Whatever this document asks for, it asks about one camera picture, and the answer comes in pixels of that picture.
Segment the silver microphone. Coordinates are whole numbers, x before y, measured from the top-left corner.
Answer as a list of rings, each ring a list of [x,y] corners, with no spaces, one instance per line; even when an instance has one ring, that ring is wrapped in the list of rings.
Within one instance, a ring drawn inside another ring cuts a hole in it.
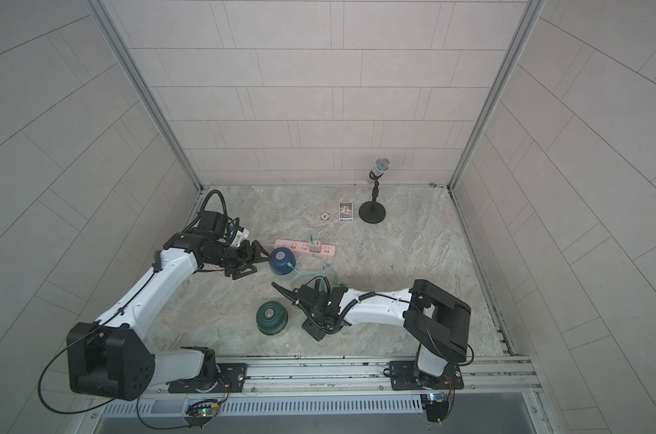
[[[389,159],[385,157],[380,157],[377,159],[375,165],[373,168],[371,168],[371,171],[369,171],[368,174],[368,182],[371,184],[375,184],[380,180],[380,177],[383,177],[387,171],[389,171],[390,168],[390,161]]]

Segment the green cordless meat grinder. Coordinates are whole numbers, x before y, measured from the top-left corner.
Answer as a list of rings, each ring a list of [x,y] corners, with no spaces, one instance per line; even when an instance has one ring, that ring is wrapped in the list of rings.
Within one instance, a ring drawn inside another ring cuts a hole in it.
[[[257,310],[255,321],[262,334],[274,336],[285,329],[288,323],[288,313],[280,302],[268,301]]]

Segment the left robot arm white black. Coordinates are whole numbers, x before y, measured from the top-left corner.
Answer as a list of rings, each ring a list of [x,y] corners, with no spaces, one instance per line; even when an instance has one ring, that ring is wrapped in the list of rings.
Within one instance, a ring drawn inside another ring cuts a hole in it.
[[[149,387],[183,383],[207,392],[220,382],[215,352],[183,347],[155,354],[144,343],[153,320],[191,275],[220,271],[232,280],[257,272],[270,259],[258,241],[226,209],[201,206],[188,226],[154,253],[152,267],[110,309],[67,335],[72,392],[133,401]]]

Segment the black microphone stand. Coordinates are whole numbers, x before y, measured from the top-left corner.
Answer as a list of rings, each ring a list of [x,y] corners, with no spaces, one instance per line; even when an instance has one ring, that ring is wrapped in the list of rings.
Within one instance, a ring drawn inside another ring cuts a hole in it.
[[[380,224],[385,220],[386,209],[378,202],[380,193],[380,181],[376,179],[371,192],[371,200],[360,206],[359,217],[367,224]]]

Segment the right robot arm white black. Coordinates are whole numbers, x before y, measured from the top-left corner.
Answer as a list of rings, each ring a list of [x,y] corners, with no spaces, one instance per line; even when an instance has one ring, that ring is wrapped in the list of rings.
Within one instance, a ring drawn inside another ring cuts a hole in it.
[[[468,345],[472,309],[460,298],[427,280],[415,280],[408,289],[393,292],[358,291],[309,283],[287,289],[273,288],[306,315],[302,328],[315,340],[335,335],[345,327],[361,324],[393,325],[418,340],[411,374],[393,378],[417,389],[451,392],[463,388],[461,368],[474,360]]]

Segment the pink USB charger adapter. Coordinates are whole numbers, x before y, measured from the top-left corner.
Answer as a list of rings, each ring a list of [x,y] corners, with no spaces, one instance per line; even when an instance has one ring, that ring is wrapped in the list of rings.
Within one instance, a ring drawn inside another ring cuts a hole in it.
[[[309,251],[316,254],[322,251],[322,243],[319,240],[311,239],[308,243]]]

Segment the pink power strip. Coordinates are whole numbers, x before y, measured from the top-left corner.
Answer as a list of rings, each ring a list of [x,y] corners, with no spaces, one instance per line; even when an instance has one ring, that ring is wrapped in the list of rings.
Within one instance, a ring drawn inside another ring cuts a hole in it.
[[[296,256],[315,256],[323,259],[329,259],[334,258],[336,255],[337,249],[334,245],[322,243],[322,251],[320,253],[313,254],[311,251],[309,251],[308,243],[309,242],[278,239],[274,242],[273,246],[274,248],[289,248]]]

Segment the blue cordless meat grinder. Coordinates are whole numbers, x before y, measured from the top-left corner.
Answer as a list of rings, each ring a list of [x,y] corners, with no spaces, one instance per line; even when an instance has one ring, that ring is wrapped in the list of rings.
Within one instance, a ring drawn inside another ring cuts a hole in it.
[[[285,276],[295,270],[296,260],[293,252],[286,247],[273,249],[269,257],[269,266],[276,275]]]

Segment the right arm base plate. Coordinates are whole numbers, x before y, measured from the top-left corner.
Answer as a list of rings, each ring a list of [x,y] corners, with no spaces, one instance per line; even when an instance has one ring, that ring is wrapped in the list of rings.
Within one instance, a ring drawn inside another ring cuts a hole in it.
[[[448,391],[451,388],[458,391],[465,388],[460,367],[447,362],[440,376],[419,370],[414,360],[391,361],[383,374],[389,378],[393,391]]]

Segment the left controller board green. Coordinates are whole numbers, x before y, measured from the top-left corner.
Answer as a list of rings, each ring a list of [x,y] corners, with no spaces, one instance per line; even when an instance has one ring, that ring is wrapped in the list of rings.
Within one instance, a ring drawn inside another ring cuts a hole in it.
[[[202,429],[219,415],[220,403],[217,399],[207,399],[192,403],[185,412],[184,419],[190,428]]]

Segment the aluminium rail frame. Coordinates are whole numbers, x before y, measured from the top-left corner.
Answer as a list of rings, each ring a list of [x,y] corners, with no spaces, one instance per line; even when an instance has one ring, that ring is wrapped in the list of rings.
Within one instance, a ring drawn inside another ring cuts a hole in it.
[[[150,386],[150,398],[232,398],[423,393],[415,382],[413,356],[228,356],[217,360],[228,386],[206,392],[166,383]],[[541,382],[527,356],[477,357],[467,366],[446,368],[438,385],[452,379],[462,393],[540,392]]]

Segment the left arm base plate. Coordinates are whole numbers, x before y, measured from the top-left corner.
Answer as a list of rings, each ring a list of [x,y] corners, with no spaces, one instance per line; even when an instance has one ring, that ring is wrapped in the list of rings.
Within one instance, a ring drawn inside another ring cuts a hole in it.
[[[222,363],[217,372],[203,372],[199,376],[171,382],[168,393],[236,393],[242,392],[246,381],[246,363]]]

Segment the right controller board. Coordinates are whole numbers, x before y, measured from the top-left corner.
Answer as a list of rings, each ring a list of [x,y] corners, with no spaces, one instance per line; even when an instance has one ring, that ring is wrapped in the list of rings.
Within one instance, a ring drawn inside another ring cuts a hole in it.
[[[452,397],[446,394],[421,394],[420,401],[423,412],[429,423],[442,423],[450,413]]]

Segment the small playing card box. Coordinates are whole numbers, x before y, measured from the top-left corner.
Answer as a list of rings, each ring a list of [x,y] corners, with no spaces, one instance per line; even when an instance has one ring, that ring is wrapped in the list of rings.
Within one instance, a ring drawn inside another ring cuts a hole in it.
[[[339,203],[338,217],[340,222],[351,222],[354,220],[353,203]]]

